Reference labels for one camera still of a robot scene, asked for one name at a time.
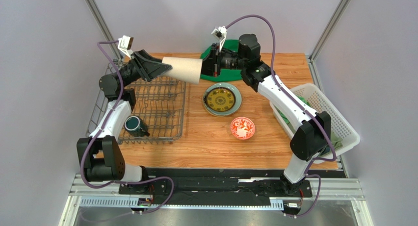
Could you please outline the beige cup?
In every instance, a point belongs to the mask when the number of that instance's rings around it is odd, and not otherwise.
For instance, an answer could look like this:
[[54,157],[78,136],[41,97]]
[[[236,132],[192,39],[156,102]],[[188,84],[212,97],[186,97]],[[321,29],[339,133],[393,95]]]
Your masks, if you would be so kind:
[[172,69],[163,74],[164,76],[191,84],[199,84],[202,59],[164,57],[162,63],[172,66]]

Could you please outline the yellow patterned small plate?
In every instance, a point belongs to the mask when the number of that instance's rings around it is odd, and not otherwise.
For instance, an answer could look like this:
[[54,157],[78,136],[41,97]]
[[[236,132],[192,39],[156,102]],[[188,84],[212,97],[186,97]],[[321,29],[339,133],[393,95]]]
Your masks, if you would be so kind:
[[235,105],[235,95],[228,88],[217,87],[204,95],[204,103],[211,111],[227,112]]

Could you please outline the light blue flower plate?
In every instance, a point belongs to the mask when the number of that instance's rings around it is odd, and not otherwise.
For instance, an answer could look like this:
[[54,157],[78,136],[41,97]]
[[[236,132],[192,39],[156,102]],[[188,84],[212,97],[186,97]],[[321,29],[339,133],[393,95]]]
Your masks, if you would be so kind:
[[[234,95],[235,95],[235,105],[233,106],[233,108],[231,110],[229,110],[227,112],[214,112],[214,111],[209,110],[208,107],[205,105],[205,103],[204,103],[204,95],[208,91],[210,91],[211,89],[214,89],[214,88],[217,88],[217,87],[228,88],[228,89],[230,89],[234,93]],[[212,86],[210,86],[204,92],[204,94],[202,96],[202,103],[203,103],[203,106],[204,106],[205,110],[208,113],[210,113],[211,115],[216,116],[216,117],[226,117],[226,116],[230,116],[230,115],[236,113],[240,109],[240,107],[242,105],[242,95],[241,95],[240,91],[234,85],[232,85],[230,83],[226,83],[226,82],[221,82],[221,83],[213,84]]]

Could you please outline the dark green mug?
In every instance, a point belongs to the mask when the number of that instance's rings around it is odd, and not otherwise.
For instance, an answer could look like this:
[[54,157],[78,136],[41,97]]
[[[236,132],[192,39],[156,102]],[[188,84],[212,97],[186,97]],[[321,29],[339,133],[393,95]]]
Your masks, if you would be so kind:
[[134,137],[149,137],[148,126],[138,116],[129,116],[124,123],[125,131]]

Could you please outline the white orange patterned bowl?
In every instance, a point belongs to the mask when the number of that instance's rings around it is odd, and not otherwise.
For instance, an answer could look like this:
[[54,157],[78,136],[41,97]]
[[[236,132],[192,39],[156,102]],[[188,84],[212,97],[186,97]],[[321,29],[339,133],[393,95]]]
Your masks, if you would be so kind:
[[247,117],[237,117],[230,123],[232,135],[239,140],[248,140],[254,136],[256,127],[254,122]]

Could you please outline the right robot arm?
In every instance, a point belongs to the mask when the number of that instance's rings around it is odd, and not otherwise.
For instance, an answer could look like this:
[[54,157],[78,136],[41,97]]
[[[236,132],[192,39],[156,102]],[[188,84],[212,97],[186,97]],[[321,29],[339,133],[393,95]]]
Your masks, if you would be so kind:
[[216,29],[213,35],[218,43],[212,44],[203,58],[201,73],[218,77],[222,69],[239,71],[247,86],[286,116],[296,132],[290,142],[293,155],[281,178],[289,184],[299,183],[319,154],[332,146],[331,116],[310,108],[283,84],[272,66],[261,60],[261,46],[255,34],[241,35],[236,51],[224,48],[226,33]]

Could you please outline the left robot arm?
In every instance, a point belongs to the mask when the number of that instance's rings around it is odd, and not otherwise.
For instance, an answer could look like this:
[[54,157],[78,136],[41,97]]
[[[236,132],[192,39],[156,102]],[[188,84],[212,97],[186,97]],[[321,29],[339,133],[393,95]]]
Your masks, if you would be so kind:
[[127,64],[121,68],[115,66],[114,73],[100,78],[100,89],[108,100],[106,112],[89,137],[80,138],[77,142],[80,173],[87,186],[97,189],[93,182],[103,182],[103,186],[113,182],[143,182],[145,169],[126,164],[118,145],[119,134],[136,104],[134,89],[125,89],[125,86],[139,79],[152,81],[172,68],[161,59],[140,50],[131,55]]

